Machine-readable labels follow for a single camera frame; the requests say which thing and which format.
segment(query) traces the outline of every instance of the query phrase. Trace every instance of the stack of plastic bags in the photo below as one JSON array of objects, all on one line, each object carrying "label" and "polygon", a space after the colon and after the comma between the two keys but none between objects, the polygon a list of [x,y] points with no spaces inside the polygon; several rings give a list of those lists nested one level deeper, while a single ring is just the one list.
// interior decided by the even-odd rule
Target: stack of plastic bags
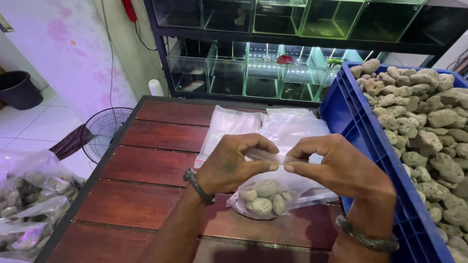
[{"label": "stack of plastic bags", "polygon": [[0,261],[33,262],[83,184],[48,150],[0,149]]},{"label": "stack of plastic bags", "polygon": [[[330,134],[327,124],[307,109],[267,109],[267,114],[261,114],[216,106],[195,168],[201,167],[223,135],[253,132],[260,133],[279,148],[276,160],[286,160],[286,153],[301,138]],[[313,154],[309,163],[320,164],[322,159],[322,156]],[[253,219],[274,219],[293,208],[336,199],[335,193],[319,183],[288,173],[280,166],[277,171],[259,174],[247,180],[227,201],[227,206]]]}]

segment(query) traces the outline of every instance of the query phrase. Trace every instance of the hand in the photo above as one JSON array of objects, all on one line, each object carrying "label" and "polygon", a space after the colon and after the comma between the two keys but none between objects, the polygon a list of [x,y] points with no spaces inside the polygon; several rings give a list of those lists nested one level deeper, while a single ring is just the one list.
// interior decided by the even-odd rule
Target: hand
[{"label": "hand", "polygon": [[279,153],[275,144],[258,133],[224,135],[195,178],[207,194],[227,193],[235,190],[254,175],[276,171],[275,162],[245,161],[244,151],[249,148]]},{"label": "hand", "polygon": [[310,178],[341,196],[396,197],[389,177],[343,136],[302,138],[286,155],[308,160],[313,153],[323,156],[322,164],[294,161],[287,163],[285,170]]}]

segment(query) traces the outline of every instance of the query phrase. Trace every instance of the red wooden plank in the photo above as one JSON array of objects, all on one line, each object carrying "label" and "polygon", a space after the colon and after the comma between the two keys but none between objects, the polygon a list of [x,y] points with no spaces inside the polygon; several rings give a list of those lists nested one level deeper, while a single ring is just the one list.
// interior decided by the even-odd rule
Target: red wooden plank
[{"label": "red wooden plank", "polygon": [[101,177],[186,186],[182,180],[186,169],[192,168],[196,153],[181,153],[120,145],[112,155]]},{"label": "red wooden plank", "polygon": [[[55,247],[48,263],[134,263],[154,234],[72,223]],[[326,263],[327,252],[259,247],[201,240],[195,263]]]},{"label": "red wooden plank", "polygon": [[207,127],[134,120],[120,144],[199,152]]},{"label": "red wooden plank", "polygon": [[[210,126],[214,105],[200,105],[179,102],[146,101],[137,114],[137,119],[179,124]],[[244,112],[263,112],[265,110],[225,107]]]},{"label": "red wooden plank", "polygon": [[[75,219],[158,229],[183,190],[103,179],[98,181]],[[229,195],[217,195],[207,207],[201,234],[330,250],[337,236],[339,206],[314,205],[291,210],[271,221],[252,220],[226,207]]]}]

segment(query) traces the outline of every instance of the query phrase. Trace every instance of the aquarium rack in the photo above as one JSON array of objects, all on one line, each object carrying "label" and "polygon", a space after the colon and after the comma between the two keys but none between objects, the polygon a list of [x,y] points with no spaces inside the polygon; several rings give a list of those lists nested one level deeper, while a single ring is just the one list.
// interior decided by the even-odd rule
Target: aquarium rack
[{"label": "aquarium rack", "polygon": [[282,45],[296,45],[307,47],[322,47],[322,48],[337,48],[337,49],[353,49],[353,50],[370,50],[374,54],[381,52],[398,52],[410,54],[423,54],[429,55],[428,59],[422,66],[432,67],[446,52],[447,50],[463,35],[468,29],[468,20],[460,19],[454,31],[456,31],[445,44],[411,44],[411,43],[389,43],[377,41],[364,41],[364,40],[338,40],[329,38],[313,38],[313,37],[300,37],[293,35],[277,35],[265,33],[252,33],[253,30],[248,32],[236,31],[222,31],[222,30],[208,30],[201,28],[187,28],[177,26],[160,26],[157,23],[154,2],[158,0],[144,0],[146,12],[150,21],[151,29],[154,35],[156,47],[158,49],[159,57],[161,59],[162,69],[164,71],[168,89],[171,97],[183,97],[189,99],[209,99],[209,100],[223,100],[223,101],[236,101],[236,102],[251,102],[268,105],[284,105],[294,107],[319,107],[320,102],[307,102],[307,101],[294,101],[271,99],[261,97],[249,97],[239,95],[222,95],[210,94],[199,92],[186,92],[175,89],[174,82],[172,81],[171,70],[166,56],[168,52],[165,48],[164,37],[177,37],[177,38],[190,38],[194,40],[218,40],[218,41],[236,41],[236,42],[251,42],[251,43],[268,43],[268,44],[282,44]]}]

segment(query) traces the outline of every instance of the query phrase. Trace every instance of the blue plastic crate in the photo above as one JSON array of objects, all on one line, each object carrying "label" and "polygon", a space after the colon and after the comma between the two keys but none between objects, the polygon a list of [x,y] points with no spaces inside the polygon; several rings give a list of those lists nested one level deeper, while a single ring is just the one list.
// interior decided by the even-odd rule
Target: blue plastic crate
[{"label": "blue plastic crate", "polygon": [[[400,249],[392,254],[392,262],[454,263],[410,177],[349,70],[350,67],[361,64],[343,63],[319,108],[320,118],[327,122],[331,133],[342,134],[373,160],[393,182],[398,197],[393,233],[400,242]],[[376,73],[386,72],[387,67],[389,66],[381,64]],[[468,88],[468,82],[457,73],[439,69],[436,71],[453,74],[455,87]],[[342,197],[342,201],[344,210],[348,212],[352,199]]]}]

